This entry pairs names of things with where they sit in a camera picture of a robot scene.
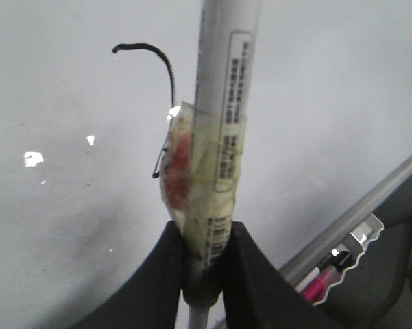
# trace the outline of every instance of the black wire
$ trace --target black wire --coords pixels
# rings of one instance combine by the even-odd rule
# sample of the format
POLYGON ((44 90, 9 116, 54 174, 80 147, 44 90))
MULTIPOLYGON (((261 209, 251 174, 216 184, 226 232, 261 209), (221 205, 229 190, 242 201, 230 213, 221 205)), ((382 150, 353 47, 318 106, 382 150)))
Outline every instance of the black wire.
POLYGON ((117 53, 119 50, 148 50, 156 54, 158 57, 161 58, 161 60, 165 63, 167 72, 169 74, 169 79, 171 80, 171 104, 172 107, 175 106, 176 101, 175 101, 175 76, 172 71, 172 65, 171 62, 169 61, 168 57, 166 56, 165 53, 163 53, 159 48, 150 45, 149 43, 132 43, 132 44, 127 44, 127 43, 120 43, 116 47, 113 48, 112 53, 117 53))
MULTIPOLYGON (((160 59, 165 63, 167 72, 169 74, 169 80, 171 82, 171 105, 172 105, 172 107, 174 107, 175 104, 176 104, 176 100, 175 100, 175 75, 173 74, 171 62, 169 61, 169 59, 168 59, 168 57, 166 56, 165 53, 163 53, 161 50, 159 50, 159 48, 157 48, 153 45, 150 45, 149 43, 132 43, 132 44, 120 43, 112 49, 112 53, 117 53, 119 50, 138 50, 138 49, 148 50, 148 51, 153 52, 158 57, 160 57, 160 59)), ((160 153, 158 154, 157 162, 156 162, 156 165, 155 165, 154 170, 152 172, 152 177, 153 178, 158 178, 160 176, 160 172, 157 171, 157 168, 158 168, 158 165, 160 164, 160 161, 163 157, 163 153, 165 152, 168 137, 169 137, 169 131, 168 131, 168 134, 166 134, 166 139, 163 143, 163 147, 160 150, 160 153)))
POLYGON ((358 323, 354 324, 352 329, 370 329, 386 315, 393 305, 398 301, 400 294, 405 285, 405 280, 408 274, 408 266, 412 246, 412 222, 404 224, 404 232, 400 244, 398 255, 397 269, 393 279, 393 284, 386 298, 376 307, 374 307, 366 317, 362 318, 358 323))

